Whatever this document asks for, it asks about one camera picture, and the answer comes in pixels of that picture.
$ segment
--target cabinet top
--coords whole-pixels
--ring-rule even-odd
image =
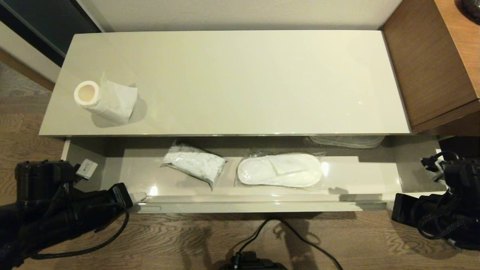
[[[77,106],[82,81],[138,88],[125,125]],[[75,35],[41,135],[406,134],[380,31]]]

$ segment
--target plastic bag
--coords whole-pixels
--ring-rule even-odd
[[[235,185],[276,185],[290,188],[320,188],[323,186],[322,163],[309,153],[266,155],[255,153],[242,159],[237,167]]]
[[[314,143],[321,145],[341,146],[348,148],[368,149],[378,147],[384,140],[384,135],[355,136],[309,136]]]
[[[174,141],[163,158],[162,165],[169,166],[207,182],[213,190],[217,177],[227,160],[205,150]]]

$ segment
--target wooden floor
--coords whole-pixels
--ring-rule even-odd
[[[23,160],[59,159],[63,141],[37,135],[49,92],[0,64],[0,205],[15,201],[13,169]],[[280,216],[319,244],[344,269],[480,269],[478,252],[455,250],[421,237],[382,211],[284,214],[132,214],[125,231],[94,253],[35,261],[21,269],[217,270],[267,217]],[[62,243],[49,252],[83,249],[109,238],[121,217],[100,233]],[[319,251],[278,222],[268,224],[246,250],[289,270],[335,269]]]

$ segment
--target white wall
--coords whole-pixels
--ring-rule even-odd
[[[60,67],[2,22],[0,22],[0,48],[48,80],[57,81]]]
[[[377,30],[401,0],[78,0],[107,32]]]

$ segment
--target brown wooden furniture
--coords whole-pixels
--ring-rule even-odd
[[[53,88],[55,87],[55,84],[53,82],[38,74],[36,71],[29,68],[22,62],[18,61],[16,58],[14,58],[12,55],[8,54],[2,49],[0,49],[0,62],[8,65],[12,69],[16,70],[18,73],[21,73],[23,76],[45,87],[45,89],[53,91]]]
[[[403,0],[383,28],[413,132],[480,135],[480,27],[455,0]]]

